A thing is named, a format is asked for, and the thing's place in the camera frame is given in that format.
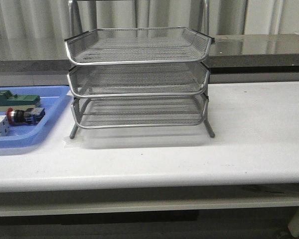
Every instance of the green electrical component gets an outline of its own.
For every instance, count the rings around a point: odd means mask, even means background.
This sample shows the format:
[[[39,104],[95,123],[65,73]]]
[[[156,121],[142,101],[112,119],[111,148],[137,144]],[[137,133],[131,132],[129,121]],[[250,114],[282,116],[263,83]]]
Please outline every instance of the green electrical component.
[[[18,110],[36,108],[40,105],[38,95],[13,95],[11,91],[0,91],[0,112],[6,111],[9,107]]]

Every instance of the blue plastic tray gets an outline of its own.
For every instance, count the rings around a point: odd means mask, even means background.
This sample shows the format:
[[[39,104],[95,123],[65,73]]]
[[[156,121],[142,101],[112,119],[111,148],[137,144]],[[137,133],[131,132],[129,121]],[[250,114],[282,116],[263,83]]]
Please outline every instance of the blue plastic tray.
[[[66,96],[68,86],[0,87],[0,90],[10,90],[18,95],[39,95],[40,107],[44,107],[46,112],[37,125],[11,125],[8,135],[0,137],[0,148],[26,147],[43,140],[71,99]]]

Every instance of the wire mesh tray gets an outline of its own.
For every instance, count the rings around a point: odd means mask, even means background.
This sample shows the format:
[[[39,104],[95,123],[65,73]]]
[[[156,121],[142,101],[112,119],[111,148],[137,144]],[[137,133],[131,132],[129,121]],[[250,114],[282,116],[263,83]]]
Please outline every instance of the wire mesh tray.
[[[71,105],[81,128],[197,125],[205,120],[204,94],[177,97],[76,98]]]
[[[73,95],[193,95],[205,91],[209,71],[199,62],[73,67],[68,74]]]
[[[75,65],[201,61],[211,38],[186,27],[94,29],[65,40]]]

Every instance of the metal mesh tray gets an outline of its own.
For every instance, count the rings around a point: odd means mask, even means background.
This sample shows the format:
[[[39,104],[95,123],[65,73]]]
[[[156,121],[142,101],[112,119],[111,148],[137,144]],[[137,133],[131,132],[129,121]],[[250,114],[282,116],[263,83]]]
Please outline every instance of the metal mesh tray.
[[[65,40],[75,65],[201,61],[211,38],[186,27],[94,29]]]
[[[73,67],[68,74],[73,95],[193,95],[205,91],[209,71],[199,62]]]
[[[81,128],[197,125],[205,120],[204,94],[178,97],[76,98],[71,110]]]

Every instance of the gray countertop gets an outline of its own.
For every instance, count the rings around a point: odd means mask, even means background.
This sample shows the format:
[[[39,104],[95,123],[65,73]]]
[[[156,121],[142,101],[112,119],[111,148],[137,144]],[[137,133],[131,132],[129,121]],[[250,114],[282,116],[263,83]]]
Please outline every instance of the gray countertop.
[[[211,68],[299,66],[299,35],[219,35]],[[0,73],[66,71],[71,67],[61,38],[0,39]]]

